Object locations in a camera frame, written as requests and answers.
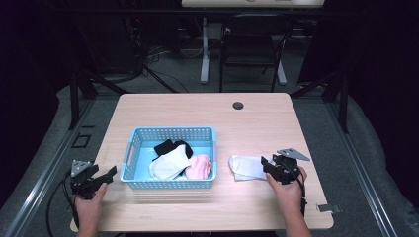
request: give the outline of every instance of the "office chair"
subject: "office chair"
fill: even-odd
[[[290,20],[282,15],[238,14],[228,18],[221,27],[219,92],[224,83],[224,66],[265,68],[262,73],[274,68],[271,83],[274,92],[281,54],[290,32]]]

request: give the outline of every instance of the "dark background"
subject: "dark background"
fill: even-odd
[[[179,1],[165,2],[165,7],[179,7]],[[0,206],[20,181],[51,125],[58,106],[55,94],[69,84],[75,68],[98,69],[78,29],[88,26],[77,26],[60,17],[52,22],[35,1],[2,4]],[[341,68],[349,58],[350,95],[377,131],[389,174],[418,207],[419,3],[410,0],[386,4],[326,1],[325,12],[367,14],[355,21],[319,21],[298,81],[319,80]],[[172,22],[174,26],[185,19],[177,20]],[[162,41],[173,39],[166,43],[176,50],[177,36],[167,38],[173,26],[148,21],[159,29],[168,29],[154,34]],[[66,31],[60,32],[55,26],[65,26]],[[96,26],[96,31],[105,26]],[[119,45],[128,58],[132,57],[127,39],[109,43]],[[130,65],[135,63],[122,62],[121,68],[137,69]]]

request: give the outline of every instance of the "human hand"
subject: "human hand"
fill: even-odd
[[[102,199],[107,188],[108,184],[103,183],[96,193],[93,194],[92,199],[76,196],[74,203],[79,218],[78,237],[91,237],[97,235],[99,220],[102,214]]]
[[[302,184],[307,177],[307,173],[302,167],[299,167],[301,174],[298,176]],[[269,185],[275,192],[278,207],[282,214],[292,214],[300,212],[301,208],[301,187],[298,181],[294,181],[288,185],[282,185],[277,182],[271,174],[266,174]]]

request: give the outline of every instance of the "blue basket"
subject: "blue basket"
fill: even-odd
[[[186,141],[194,155],[207,154],[212,164],[209,177],[206,180],[152,180],[148,167],[157,158],[154,147],[167,139]],[[126,148],[120,179],[132,189],[208,189],[216,176],[215,144],[215,131],[210,126],[137,127]]]

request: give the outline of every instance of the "desk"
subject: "desk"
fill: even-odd
[[[232,107],[244,105],[242,110]],[[120,171],[104,198],[101,231],[230,231],[285,228],[274,193],[265,181],[234,181],[232,155],[268,156],[295,148],[311,157],[293,103],[287,94],[128,94],[120,97],[99,150],[102,173],[121,167],[126,145],[137,126],[210,125],[216,133],[217,177],[206,190],[132,190]],[[299,162],[307,174],[309,228],[333,225],[313,162]]]
[[[182,7],[186,8],[311,8],[321,9],[324,0],[182,0]],[[210,58],[208,51],[207,19],[203,21],[203,66],[201,69],[201,83],[209,81]],[[280,85],[287,85],[283,63],[278,68]]]

